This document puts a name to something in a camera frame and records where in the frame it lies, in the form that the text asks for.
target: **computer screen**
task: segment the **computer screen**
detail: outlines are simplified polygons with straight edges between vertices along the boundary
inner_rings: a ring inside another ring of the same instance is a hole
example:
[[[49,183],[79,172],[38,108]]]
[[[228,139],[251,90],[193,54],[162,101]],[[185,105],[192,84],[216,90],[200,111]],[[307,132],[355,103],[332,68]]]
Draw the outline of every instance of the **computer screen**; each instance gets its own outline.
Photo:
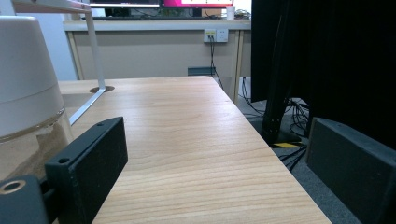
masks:
[[[162,7],[226,8],[233,0],[163,0]]]
[[[161,0],[90,0],[91,7],[159,7]]]

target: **wooden desk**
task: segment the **wooden desk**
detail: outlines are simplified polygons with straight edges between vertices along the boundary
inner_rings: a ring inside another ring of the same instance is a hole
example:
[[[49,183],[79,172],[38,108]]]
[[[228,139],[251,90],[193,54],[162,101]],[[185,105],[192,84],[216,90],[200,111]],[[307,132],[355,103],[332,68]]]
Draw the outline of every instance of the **wooden desk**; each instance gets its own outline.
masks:
[[[95,81],[61,82],[75,109]],[[94,223],[329,223],[211,77],[107,80],[75,125],[125,119],[129,161]]]

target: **black cable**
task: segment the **black cable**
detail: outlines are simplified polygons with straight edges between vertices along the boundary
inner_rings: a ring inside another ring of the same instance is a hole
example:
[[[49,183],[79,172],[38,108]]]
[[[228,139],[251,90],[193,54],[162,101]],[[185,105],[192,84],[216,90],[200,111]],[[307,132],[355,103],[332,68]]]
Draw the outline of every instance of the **black cable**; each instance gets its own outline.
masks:
[[[289,166],[289,171],[292,172],[294,167],[297,165],[297,163],[301,160],[301,158],[305,155],[306,152],[306,145],[300,146],[299,149],[296,151],[290,153],[289,155],[282,155],[279,156],[279,159],[283,162],[286,162],[286,160],[291,159],[288,163],[285,164],[286,167]]]
[[[224,89],[223,85],[221,83],[221,79],[219,77],[218,71],[216,70],[215,63],[213,61],[213,56],[215,54],[215,38],[213,37],[213,35],[209,36],[209,40],[210,40],[210,58],[211,58],[211,60],[210,60],[211,61],[210,62],[210,75],[213,77],[213,71],[215,71],[215,75],[219,79],[219,84],[220,84],[221,88]]]
[[[250,100],[249,100],[249,98],[248,98],[248,91],[247,91],[247,88],[246,88],[246,84],[245,84],[245,80],[246,80],[246,78],[245,77],[243,77],[242,78],[242,94],[243,94],[243,98],[245,99],[245,101],[246,101],[246,103],[254,110],[254,111],[256,111],[256,113],[258,113],[261,117],[264,115],[264,110],[259,110],[259,109],[256,109],[255,107],[254,107],[254,105],[250,102]]]
[[[309,112],[309,106],[300,104],[300,101],[295,102],[292,99],[289,100],[290,106],[293,109],[291,115],[293,123],[290,125],[290,132],[304,137],[306,133],[306,124],[308,123],[308,116],[306,114]]]

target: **wall socket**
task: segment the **wall socket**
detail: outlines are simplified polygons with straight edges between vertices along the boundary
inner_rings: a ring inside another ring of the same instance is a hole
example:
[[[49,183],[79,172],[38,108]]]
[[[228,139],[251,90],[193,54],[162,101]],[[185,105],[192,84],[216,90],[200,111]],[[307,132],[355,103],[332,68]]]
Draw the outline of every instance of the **wall socket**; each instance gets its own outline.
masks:
[[[204,42],[228,42],[228,29],[205,29]]]
[[[216,42],[216,29],[205,29],[204,30],[204,42]]]
[[[228,42],[228,29],[216,30],[216,42]]]

